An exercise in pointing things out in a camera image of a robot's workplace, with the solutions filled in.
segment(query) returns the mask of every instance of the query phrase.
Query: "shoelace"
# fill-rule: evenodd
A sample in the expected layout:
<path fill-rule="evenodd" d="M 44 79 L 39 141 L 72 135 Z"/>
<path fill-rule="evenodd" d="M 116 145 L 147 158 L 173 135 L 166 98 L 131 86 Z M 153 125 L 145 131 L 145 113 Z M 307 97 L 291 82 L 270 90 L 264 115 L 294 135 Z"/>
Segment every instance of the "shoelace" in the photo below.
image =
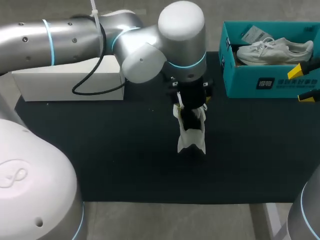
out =
<path fill-rule="evenodd" d="M 263 41 L 257 41 L 253 43 L 250 47 L 260 51 L 259 57 L 265 52 L 267 48 L 275 48 L 275 40 L 272 37 L 266 37 Z"/>

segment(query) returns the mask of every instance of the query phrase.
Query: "yellow object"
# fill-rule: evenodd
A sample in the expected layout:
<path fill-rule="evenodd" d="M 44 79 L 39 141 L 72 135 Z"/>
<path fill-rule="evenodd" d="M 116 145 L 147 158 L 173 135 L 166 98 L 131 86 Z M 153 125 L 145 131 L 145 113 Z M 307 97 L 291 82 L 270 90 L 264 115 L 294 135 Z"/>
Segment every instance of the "yellow object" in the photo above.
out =
<path fill-rule="evenodd" d="M 299 99 L 299 102 L 312 102 L 312 103 L 316 102 L 313 96 L 300 100 L 300 96 L 298 95 L 298 99 Z"/>
<path fill-rule="evenodd" d="M 297 77 L 301 77 L 303 76 L 303 72 L 302 72 L 302 69 L 301 69 L 301 66 L 300 66 L 300 63 L 294 68 L 292 69 L 290 72 L 288 72 L 288 78 L 289 80 L 291 79 L 295 79 Z"/>

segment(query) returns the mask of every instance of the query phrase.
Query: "shoe box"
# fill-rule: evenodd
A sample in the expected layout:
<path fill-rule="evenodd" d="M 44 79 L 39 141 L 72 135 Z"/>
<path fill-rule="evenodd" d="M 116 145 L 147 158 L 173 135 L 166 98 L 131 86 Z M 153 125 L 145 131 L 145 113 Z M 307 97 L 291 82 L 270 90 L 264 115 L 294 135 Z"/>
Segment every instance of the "shoe box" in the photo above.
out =
<path fill-rule="evenodd" d="M 243 65 L 237 59 L 237 49 L 245 42 L 252 27 L 261 35 L 275 40 L 286 38 L 294 43 L 313 41 L 312 58 L 320 57 L 320 22 L 250 22 L 226 21 L 222 27 L 219 47 L 220 68 L 229 98 L 297 98 L 298 95 L 320 89 L 320 69 L 295 79 L 288 79 L 296 65 Z"/>

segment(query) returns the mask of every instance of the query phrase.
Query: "shoe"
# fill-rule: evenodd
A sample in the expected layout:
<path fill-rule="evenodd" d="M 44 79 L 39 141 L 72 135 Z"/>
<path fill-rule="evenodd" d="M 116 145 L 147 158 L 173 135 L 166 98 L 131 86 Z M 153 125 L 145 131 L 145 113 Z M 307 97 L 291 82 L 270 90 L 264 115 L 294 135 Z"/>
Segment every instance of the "shoe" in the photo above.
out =
<path fill-rule="evenodd" d="M 246 65 L 285 65 L 309 61 L 314 43 L 294 43 L 287 39 L 267 37 L 249 46 L 241 46 L 236 55 Z"/>
<path fill-rule="evenodd" d="M 206 105 L 192 110 L 173 105 L 173 115 L 178 119 L 180 125 L 178 153 L 186 149 L 198 149 L 203 155 L 206 154 L 205 110 L 207 110 Z"/>

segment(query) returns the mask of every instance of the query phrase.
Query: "black table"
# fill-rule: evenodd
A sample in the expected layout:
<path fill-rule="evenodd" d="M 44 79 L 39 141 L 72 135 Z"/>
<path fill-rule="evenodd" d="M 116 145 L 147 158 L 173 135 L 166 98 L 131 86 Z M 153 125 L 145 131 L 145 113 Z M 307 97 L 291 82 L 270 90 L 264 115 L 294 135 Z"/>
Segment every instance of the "black table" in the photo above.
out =
<path fill-rule="evenodd" d="M 179 124 L 159 75 L 124 101 L 25 102 L 16 111 L 72 162 L 85 201 L 293 202 L 320 163 L 320 104 L 226 97 L 218 54 L 206 158 L 177 155 Z"/>

